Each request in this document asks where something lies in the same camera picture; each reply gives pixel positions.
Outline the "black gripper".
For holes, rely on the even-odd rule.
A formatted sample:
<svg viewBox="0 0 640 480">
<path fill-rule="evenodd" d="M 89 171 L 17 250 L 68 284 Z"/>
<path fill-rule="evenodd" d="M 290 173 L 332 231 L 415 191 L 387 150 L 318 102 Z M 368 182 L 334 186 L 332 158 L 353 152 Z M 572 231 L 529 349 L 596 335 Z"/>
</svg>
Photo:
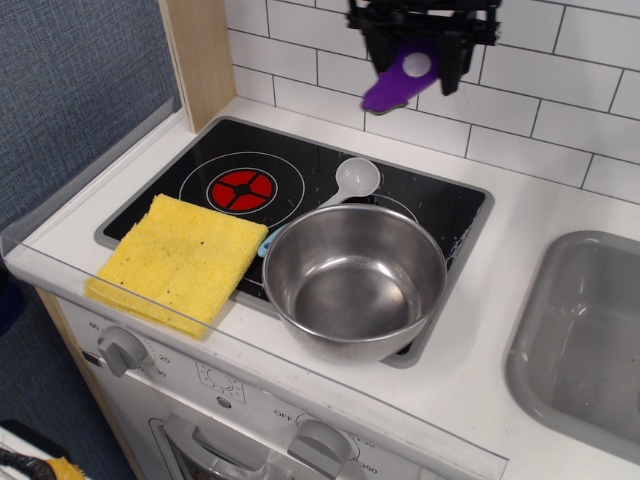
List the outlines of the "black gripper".
<svg viewBox="0 0 640 480">
<path fill-rule="evenodd" d="M 364 35 L 375 71 L 386 72 L 403 38 L 436 40 L 441 90 L 449 96 L 470 69 L 474 44 L 493 45 L 499 1 L 366 1 L 348 3 L 348 27 Z"/>
</svg>

